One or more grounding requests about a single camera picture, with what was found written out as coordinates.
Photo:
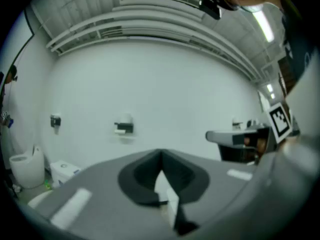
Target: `white toilet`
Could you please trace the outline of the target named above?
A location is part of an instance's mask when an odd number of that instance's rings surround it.
[[[32,146],[24,154],[10,157],[12,173],[19,185],[32,189],[45,181],[44,153],[39,146]]]
[[[53,179],[53,189],[56,189],[71,179],[81,169],[73,164],[59,160],[50,164],[50,170]],[[52,193],[52,191],[53,190],[49,190],[37,195],[28,202],[28,205],[32,208],[36,208],[47,196],[50,195],[50,193]]]

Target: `ceiling light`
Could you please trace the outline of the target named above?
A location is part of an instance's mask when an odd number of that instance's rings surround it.
[[[272,88],[272,85],[270,83],[266,87],[268,88],[270,93],[272,93],[274,91],[274,89]]]
[[[259,23],[260,28],[262,29],[266,40],[270,43],[275,39],[274,33],[269,25],[269,22],[262,10],[254,12],[253,16],[256,21]]]

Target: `toilet paper holder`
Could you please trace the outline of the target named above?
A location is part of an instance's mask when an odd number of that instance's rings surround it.
[[[51,127],[56,127],[56,126],[60,126],[61,125],[61,117],[59,115],[56,114],[52,114],[50,115],[50,125]]]
[[[116,130],[114,131],[116,134],[132,134],[134,132],[134,124],[133,123],[125,123],[125,122],[115,122]]]

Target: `person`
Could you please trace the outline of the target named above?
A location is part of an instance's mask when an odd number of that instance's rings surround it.
[[[265,3],[273,4],[283,13],[282,23],[285,29],[286,57],[291,71],[298,81],[308,67],[310,58],[318,52],[319,34],[317,24],[314,23],[313,8],[316,0],[213,0],[218,6],[229,11],[236,11],[239,8],[245,11],[254,12],[255,8]],[[278,145],[280,149],[285,141]],[[257,154],[261,157],[266,150],[267,140],[264,138],[244,139],[246,146],[256,147]]]
[[[17,80],[17,67],[15,65],[12,65],[7,73],[7,76],[4,80],[4,85],[1,90],[1,98],[0,98],[0,124],[3,126],[8,125],[8,120],[4,119],[2,116],[2,108],[3,108],[3,102],[5,97],[5,85],[10,84],[12,81]]]
[[[4,96],[5,96],[5,85],[10,84],[12,81],[16,81],[17,80],[17,67],[15,65],[12,65],[7,73],[7,76],[4,80],[4,85],[2,87],[1,90],[1,100],[0,100],[0,124],[2,126],[9,126],[8,124],[10,123],[9,120],[7,119],[8,117],[6,117],[5,119],[3,118],[2,115],[2,108],[3,108],[3,101],[4,101]],[[11,190],[11,194],[17,198],[17,194],[16,194],[16,186],[13,184],[11,178],[9,177],[6,167],[5,167],[5,163],[4,163],[4,159],[3,159],[3,154],[2,154],[2,149],[1,149],[1,144],[0,144],[0,170],[2,173],[2,177],[4,179],[4,184],[6,185],[6,187]]]

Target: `ceiling beam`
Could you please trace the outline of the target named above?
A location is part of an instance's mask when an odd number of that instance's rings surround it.
[[[51,39],[54,39],[54,36],[53,36],[52,33],[50,32],[50,30],[47,28],[45,22],[42,20],[42,18],[41,18],[41,16],[40,16],[40,14],[39,14],[36,6],[35,6],[32,2],[30,3],[30,5],[31,5],[31,8],[32,8],[32,10],[33,10],[33,12],[34,12],[34,15],[36,16],[36,18],[37,18],[38,21],[40,22],[40,24],[41,24],[41,26],[43,27],[43,29],[45,30],[45,32],[49,35],[49,37],[50,37]]]
[[[119,0],[121,6],[132,6],[132,5],[154,5],[172,8],[176,10],[180,10],[185,13],[189,13],[196,17],[202,18],[206,13],[195,8],[189,6],[183,2],[175,1],[175,0]]]
[[[113,12],[119,12],[119,11],[126,11],[126,10],[153,10],[153,11],[159,11],[174,15],[179,15],[181,17],[188,18],[190,20],[193,20],[195,22],[201,22],[201,18],[198,16],[194,16],[193,14],[190,14],[188,12],[184,12],[182,10],[177,10],[173,8],[163,7],[163,6],[156,6],[156,5],[147,5],[147,4],[138,4],[138,5],[122,5],[118,7],[114,7],[112,9]]]
[[[96,34],[97,34],[98,38],[101,39],[101,34],[100,34],[99,30],[96,31]]]
[[[69,7],[68,7],[66,0],[61,0],[61,1],[62,1],[63,6],[60,8],[60,11],[62,11],[65,8],[65,11],[66,11],[67,15],[69,16],[69,22],[66,23],[66,26],[67,26],[66,28],[70,28],[74,24],[75,21],[71,16],[71,12],[69,10]]]
[[[85,0],[85,6],[86,6],[86,9],[88,10],[88,14],[90,15],[90,18],[92,17],[92,13],[90,11],[90,7],[89,7],[89,3],[88,3],[88,0]]]
[[[265,70],[267,67],[269,67],[270,65],[272,65],[272,67],[277,70],[280,71],[279,65],[278,65],[278,61],[281,60],[283,57],[286,56],[286,52],[283,50],[281,53],[279,53],[272,61],[268,62],[267,64],[265,64],[261,70]]]
[[[180,41],[175,41],[175,40],[170,40],[170,39],[166,39],[166,38],[163,38],[163,37],[153,37],[153,36],[137,36],[137,35],[134,35],[134,36],[117,36],[117,37],[110,37],[110,38],[103,38],[103,39],[99,39],[99,40],[93,40],[93,41],[90,41],[90,42],[86,42],[86,43],[83,43],[83,44],[80,44],[76,47],[73,47],[69,50],[66,50],[62,53],[59,54],[59,56],[63,56],[65,54],[68,54],[72,51],[75,51],[75,50],[78,50],[80,48],[83,48],[83,47],[87,47],[87,46],[91,46],[91,45],[94,45],[94,44],[98,44],[98,43],[103,43],[103,42],[110,42],[110,41],[118,41],[118,40],[150,40],[150,41],[162,41],[162,42],[165,42],[165,43],[172,43],[172,44],[177,44],[177,45],[180,45],[180,46],[184,46],[184,47],[188,47],[188,48],[192,48],[194,50],[198,50],[198,51],[201,51],[201,52],[204,52],[206,54],[209,54],[215,58],[218,58],[219,60],[222,60],[234,67],[236,67],[237,69],[239,69],[249,80],[251,80],[250,76],[248,75],[248,73],[246,73],[245,71],[243,71],[241,68],[239,68],[237,65],[235,65],[234,63],[232,63],[231,61],[217,55],[216,53],[214,52],[210,52],[208,50],[205,50],[201,47],[198,47],[198,46],[194,46],[192,44],[188,44],[188,43],[184,43],[184,42],[180,42]]]
[[[54,9],[53,11],[57,11],[56,15],[58,15],[62,21],[62,23],[64,24],[64,27],[66,29],[70,28],[70,24],[67,23],[67,20],[65,19],[63,13],[62,13],[62,8],[63,8],[63,5],[66,3],[65,0],[60,0],[60,1],[57,1],[57,0],[50,0],[51,4],[54,5]]]
[[[83,30],[77,34],[74,34],[74,35],[68,37],[67,39],[63,40],[59,44],[55,45],[51,49],[51,51],[54,52],[56,49],[62,47],[63,45],[69,43],[70,41],[77,39],[77,38],[80,38],[80,37],[82,37],[86,34],[89,34],[91,32],[95,32],[95,31],[103,30],[103,29],[107,29],[107,28],[114,28],[114,27],[118,27],[118,26],[122,26],[122,27],[147,27],[148,26],[149,28],[170,29],[170,30],[174,30],[177,33],[183,33],[183,34],[189,35],[191,37],[194,36],[200,40],[207,42],[208,44],[211,44],[214,47],[218,47],[220,50],[222,50],[228,56],[230,56],[235,61],[237,61],[240,65],[242,65],[242,67],[245,70],[247,70],[248,72],[250,72],[254,76],[252,70],[248,67],[248,65],[246,65],[234,53],[232,53],[230,50],[228,50],[228,48],[226,48],[225,46],[216,42],[215,40],[210,39],[208,36],[206,36],[202,33],[199,33],[195,30],[189,29],[187,27],[179,26],[179,25],[176,25],[173,23],[167,23],[167,22],[163,22],[163,21],[156,21],[156,20],[144,20],[144,19],[122,20],[122,21],[114,21],[114,22],[109,22],[109,23],[98,25],[98,26],[90,27],[88,29],[85,29],[85,30]]]
[[[226,38],[223,36],[219,35],[218,33],[214,32],[212,29],[208,28],[207,26],[202,25],[199,22],[196,22],[194,20],[170,14],[167,12],[162,12],[162,11],[153,11],[153,10],[128,10],[128,11],[115,11],[115,12],[110,12],[110,13],[105,13],[90,19],[87,19],[79,24],[74,25],[70,29],[64,31],[63,33],[59,34],[55,39],[50,41],[46,47],[50,47],[52,44],[56,43],[58,40],[61,38],[65,37],[66,35],[70,34],[71,32],[74,32],[75,30],[84,27],[86,25],[89,25],[93,22],[101,21],[101,20],[107,20],[107,19],[116,19],[120,17],[150,17],[150,18],[159,18],[161,20],[166,19],[170,20],[172,22],[176,22],[182,25],[189,25],[192,29],[199,29],[200,31],[206,33],[207,35],[210,35],[213,38],[216,38],[223,42],[226,46],[228,46],[228,49],[231,49],[235,54],[237,54],[240,58],[242,58],[247,66],[253,70],[253,74],[257,75],[258,78],[261,78],[261,75],[259,74],[258,70],[256,67],[251,63],[251,61],[237,48],[235,47],[231,42],[229,42]]]

